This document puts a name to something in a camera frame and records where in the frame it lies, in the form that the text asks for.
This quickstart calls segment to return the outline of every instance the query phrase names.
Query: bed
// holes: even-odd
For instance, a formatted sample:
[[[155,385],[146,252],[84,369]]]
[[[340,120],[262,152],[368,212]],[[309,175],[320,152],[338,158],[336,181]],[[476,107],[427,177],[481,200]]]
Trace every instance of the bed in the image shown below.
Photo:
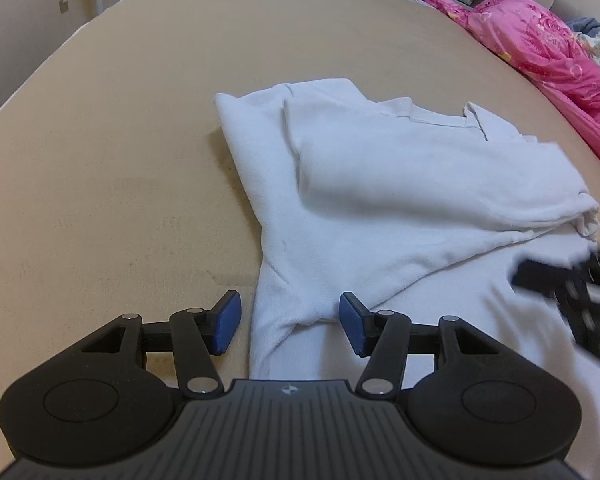
[[[338,76],[370,99],[408,95],[445,114],[475,102],[558,142],[600,202],[600,161],[554,106],[433,8],[123,0],[0,110],[0,395],[123,312],[165,320],[229,288],[243,321],[217,364],[225,383],[247,376],[260,229],[213,96]],[[171,374],[166,356],[148,366]],[[600,445],[598,421],[588,424]],[[0,469],[10,459],[0,434]]]

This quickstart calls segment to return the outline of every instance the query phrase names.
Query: pink floral blanket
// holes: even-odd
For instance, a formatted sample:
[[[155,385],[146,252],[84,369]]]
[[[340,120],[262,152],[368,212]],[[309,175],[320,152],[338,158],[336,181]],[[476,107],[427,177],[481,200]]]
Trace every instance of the pink floral blanket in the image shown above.
[[[600,67],[562,20],[532,0],[485,0],[473,10],[424,1],[527,76],[600,158]]]

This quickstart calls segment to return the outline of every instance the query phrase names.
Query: folded shirt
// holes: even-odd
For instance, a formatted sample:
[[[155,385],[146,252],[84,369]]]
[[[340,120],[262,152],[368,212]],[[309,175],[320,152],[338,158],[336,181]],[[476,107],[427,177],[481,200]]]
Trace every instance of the folded shirt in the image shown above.
[[[262,225],[251,376],[293,328],[336,320],[340,294],[368,307],[432,272],[570,222],[598,204],[553,144],[472,104],[464,117],[375,103],[348,80],[216,96]]]

